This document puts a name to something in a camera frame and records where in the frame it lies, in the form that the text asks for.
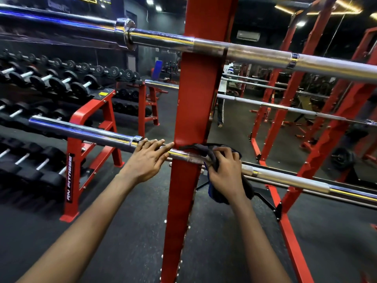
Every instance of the person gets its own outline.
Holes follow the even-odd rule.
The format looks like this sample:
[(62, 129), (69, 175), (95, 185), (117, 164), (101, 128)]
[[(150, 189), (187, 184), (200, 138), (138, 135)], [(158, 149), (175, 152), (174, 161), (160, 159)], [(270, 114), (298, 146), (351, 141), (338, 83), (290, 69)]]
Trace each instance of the person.
[[(163, 143), (163, 139), (140, 141), (106, 189), (17, 282), (77, 282), (126, 196), (137, 184), (155, 176), (169, 156), (174, 143)], [(244, 193), (239, 154), (219, 147), (215, 155), (220, 165), (217, 172), (208, 165), (210, 180), (229, 200), (238, 219), (252, 281), (290, 282)]]
[[(229, 61), (225, 61), (224, 68), (223, 68), (224, 74), (233, 74), (233, 62), (229, 63)], [(226, 80), (220, 80), (220, 85), (218, 89), (218, 94), (226, 94), (227, 92), (227, 85), (228, 81)], [(224, 99), (223, 98), (217, 98), (217, 125), (219, 128), (221, 128), (224, 125)]]

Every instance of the forearm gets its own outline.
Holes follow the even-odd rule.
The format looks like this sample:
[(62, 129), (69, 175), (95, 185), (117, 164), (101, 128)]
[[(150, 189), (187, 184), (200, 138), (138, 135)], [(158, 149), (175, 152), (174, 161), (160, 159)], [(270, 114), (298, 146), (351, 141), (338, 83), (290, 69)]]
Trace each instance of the forearm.
[(253, 282), (291, 282), (264, 233), (248, 198), (232, 204), (239, 221)]
[(129, 178), (117, 175), (19, 282), (76, 282), (134, 184)]

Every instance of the person's left hand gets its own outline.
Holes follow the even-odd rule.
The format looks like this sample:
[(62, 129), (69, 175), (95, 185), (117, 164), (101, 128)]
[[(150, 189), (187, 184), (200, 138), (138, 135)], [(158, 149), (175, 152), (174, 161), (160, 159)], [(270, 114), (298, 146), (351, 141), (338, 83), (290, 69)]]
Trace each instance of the person's left hand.
[(119, 175), (134, 179), (135, 185), (155, 176), (169, 157), (168, 151), (174, 146), (174, 142), (171, 142), (160, 148), (164, 142), (164, 139), (148, 141), (147, 138), (140, 141)]

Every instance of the striped sleeve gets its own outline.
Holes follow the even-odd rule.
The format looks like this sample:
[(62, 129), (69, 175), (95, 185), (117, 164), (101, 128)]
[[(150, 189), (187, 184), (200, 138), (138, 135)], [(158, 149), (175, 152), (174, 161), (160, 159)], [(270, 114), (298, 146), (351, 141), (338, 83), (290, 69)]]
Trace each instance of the striped sleeve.
[(233, 62), (229, 64), (227, 74), (233, 74)]

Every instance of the white air conditioner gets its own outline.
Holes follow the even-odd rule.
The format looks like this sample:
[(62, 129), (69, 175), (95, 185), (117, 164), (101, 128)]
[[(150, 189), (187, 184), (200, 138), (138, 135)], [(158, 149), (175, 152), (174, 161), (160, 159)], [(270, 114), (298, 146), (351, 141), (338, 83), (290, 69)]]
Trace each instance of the white air conditioner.
[(237, 33), (237, 38), (239, 40), (245, 40), (245, 41), (259, 41), (259, 38), (261, 37), (260, 33), (255, 32), (246, 32), (244, 30), (239, 30)]

